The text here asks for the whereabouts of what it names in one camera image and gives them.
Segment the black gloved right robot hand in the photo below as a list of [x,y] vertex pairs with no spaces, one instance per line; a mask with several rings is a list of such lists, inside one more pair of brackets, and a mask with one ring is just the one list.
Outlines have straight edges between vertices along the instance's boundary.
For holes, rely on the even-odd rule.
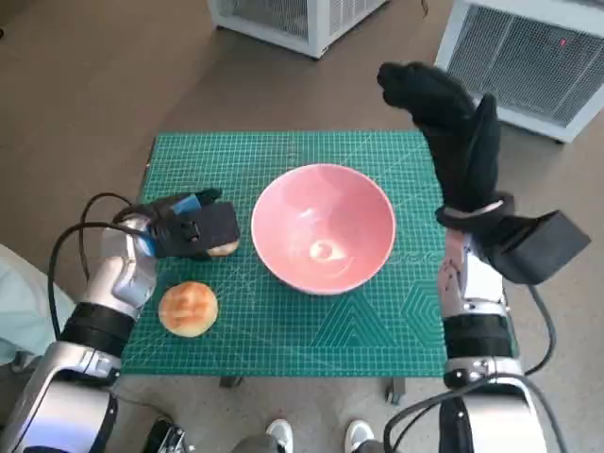
[[500,127],[495,98],[475,104],[454,77],[422,62],[385,62],[377,73],[385,103],[423,133],[446,207],[461,212],[498,200]]

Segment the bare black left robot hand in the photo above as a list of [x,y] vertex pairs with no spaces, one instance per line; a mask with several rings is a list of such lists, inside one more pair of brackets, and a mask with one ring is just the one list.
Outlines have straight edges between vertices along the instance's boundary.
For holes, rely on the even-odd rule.
[[207,188],[141,204],[143,215],[150,220],[149,231],[159,248],[157,257],[207,259],[209,254],[200,245],[198,213],[216,202],[222,193],[220,189]]

